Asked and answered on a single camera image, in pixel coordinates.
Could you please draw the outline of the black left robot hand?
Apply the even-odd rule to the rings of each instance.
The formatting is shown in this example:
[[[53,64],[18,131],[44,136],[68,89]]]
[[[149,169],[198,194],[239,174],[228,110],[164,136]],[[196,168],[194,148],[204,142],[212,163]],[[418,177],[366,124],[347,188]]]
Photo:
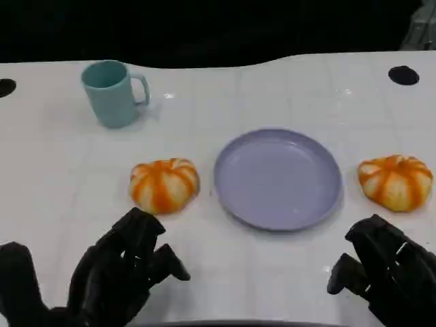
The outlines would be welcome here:
[[[1,314],[9,326],[126,326],[146,304],[151,288],[169,276],[191,275],[171,246],[157,247],[159,220],[132,208],[81,257],[67,304],[48,308],[29,249],[1,246]]]

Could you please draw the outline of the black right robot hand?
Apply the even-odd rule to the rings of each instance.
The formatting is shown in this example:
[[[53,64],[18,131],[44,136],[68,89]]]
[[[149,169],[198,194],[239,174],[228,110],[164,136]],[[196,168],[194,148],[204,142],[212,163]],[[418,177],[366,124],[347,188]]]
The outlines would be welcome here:
[[[365,299],[385,326],[435,325],[435,254],[379,215],[356,222],[345,235],[358,255],[343,253],[327,292],[343,289]]]

